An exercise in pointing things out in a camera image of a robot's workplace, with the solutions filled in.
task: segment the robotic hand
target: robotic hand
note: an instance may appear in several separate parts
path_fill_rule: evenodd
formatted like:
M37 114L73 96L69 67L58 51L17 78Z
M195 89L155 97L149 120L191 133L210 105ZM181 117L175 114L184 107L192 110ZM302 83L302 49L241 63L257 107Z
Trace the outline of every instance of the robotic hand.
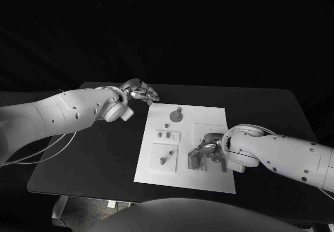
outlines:
M272 172L334 192L332 148L241 124L224 134L205 134L201 144L188 153L191 167L198 168L202 155L220 162L220 150L228 169L243 173L244 167L256 167L261 162Z
M158 94L139 79L119 87L66 91L37 102L0 107L0 166L14 152L33 141L69 134L90 127L93 122L129 119L133 112L128 100L141 99L148 105Z

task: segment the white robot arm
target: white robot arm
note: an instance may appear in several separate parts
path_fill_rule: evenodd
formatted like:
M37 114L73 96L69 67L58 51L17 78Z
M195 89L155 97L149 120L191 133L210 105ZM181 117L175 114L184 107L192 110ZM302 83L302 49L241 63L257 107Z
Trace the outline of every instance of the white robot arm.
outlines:
M213 162L218 160L218 150L225 155L225 168L243 172L244 167L266 168L287 178L334 192L332 148L313 142L273 134L254 125L237 125L225 134L207 134L204 142L188 154L194 166L195 156L205 154Z
M129 119L133 112L128 100L158 101L153 89L138 79L119 87L66 91L37 102L0 107L0 166L14 152L33 141L69 134L90 127L93 122Z

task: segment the white board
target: white board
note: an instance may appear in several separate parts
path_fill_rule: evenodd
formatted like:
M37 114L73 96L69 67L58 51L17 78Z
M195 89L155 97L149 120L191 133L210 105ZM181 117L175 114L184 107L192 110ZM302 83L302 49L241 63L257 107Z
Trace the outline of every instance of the white board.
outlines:
M172 122L168 116L177 107L181 108L182 120ZM224 126L227 128L224 108L158 103L149 106L133 182L234 193L233 171L227 169L223 172L218 163L213 163L205 158L204 172L187 169L188 152L200 144L194 145L194 127L200 128L201 126L194 124ZM179 143L158 142L177 147L174 172L159 170L159 165L156 165L155 170L149 170L152 144L156 144L156 131L179 132Z

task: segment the table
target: table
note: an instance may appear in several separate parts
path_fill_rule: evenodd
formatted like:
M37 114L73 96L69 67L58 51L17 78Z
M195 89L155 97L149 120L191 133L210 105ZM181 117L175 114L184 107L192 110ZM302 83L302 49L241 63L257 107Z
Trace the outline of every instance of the table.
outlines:
M80 88L119 86L84 82ZM158 103L223 107L227 127L259 125L274 133L316 142L293 94L283 89L151 85ZM133 182L148 105L130 100L133 116L76 133L63 152L41 162L28 180L34 193L139 203L161 198L195 198L228 203L272 217L297 222L334 224L334 202L312 186L272 173L260 164L234 172L236 194L158 186ZM51 156L71 134L46 151Z

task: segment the black background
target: black background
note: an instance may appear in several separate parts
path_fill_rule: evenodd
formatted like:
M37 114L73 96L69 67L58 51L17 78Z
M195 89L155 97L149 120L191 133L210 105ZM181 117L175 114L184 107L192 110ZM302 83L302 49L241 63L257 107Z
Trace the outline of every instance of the black background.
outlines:
M0 21L0 91L130 78L283 88L334 146L332 1L10 1Z

